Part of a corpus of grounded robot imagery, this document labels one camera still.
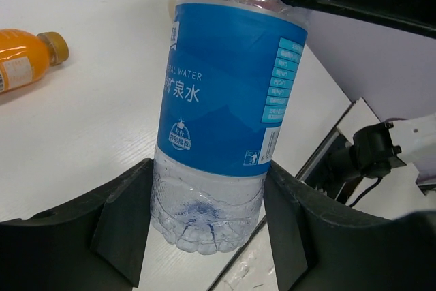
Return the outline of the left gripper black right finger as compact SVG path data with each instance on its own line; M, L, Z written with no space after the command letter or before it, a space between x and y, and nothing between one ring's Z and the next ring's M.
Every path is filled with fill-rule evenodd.
M271 164L264 206L280 290L434 290L435 213L357 211Z

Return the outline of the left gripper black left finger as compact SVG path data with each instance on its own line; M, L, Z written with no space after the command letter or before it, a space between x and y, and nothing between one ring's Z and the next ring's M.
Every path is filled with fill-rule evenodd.
M153 160L29 219L1 222L2 290L133 290L150 224Z

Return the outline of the upright-lying blue label water bottle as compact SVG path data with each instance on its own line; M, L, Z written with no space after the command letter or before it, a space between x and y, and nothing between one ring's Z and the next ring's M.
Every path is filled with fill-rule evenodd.
M151 193L169 244L226 253L254 231L309 15L282 0L174 0Z

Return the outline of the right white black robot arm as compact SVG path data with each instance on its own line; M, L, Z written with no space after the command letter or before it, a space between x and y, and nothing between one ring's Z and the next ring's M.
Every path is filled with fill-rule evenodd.
M288 5L335 14L435 37L435 0L282 0ZM435 116L388 120L358 130L350 143L338 137L314 161L305 183L347 203L361 180L382 179L435 152Z

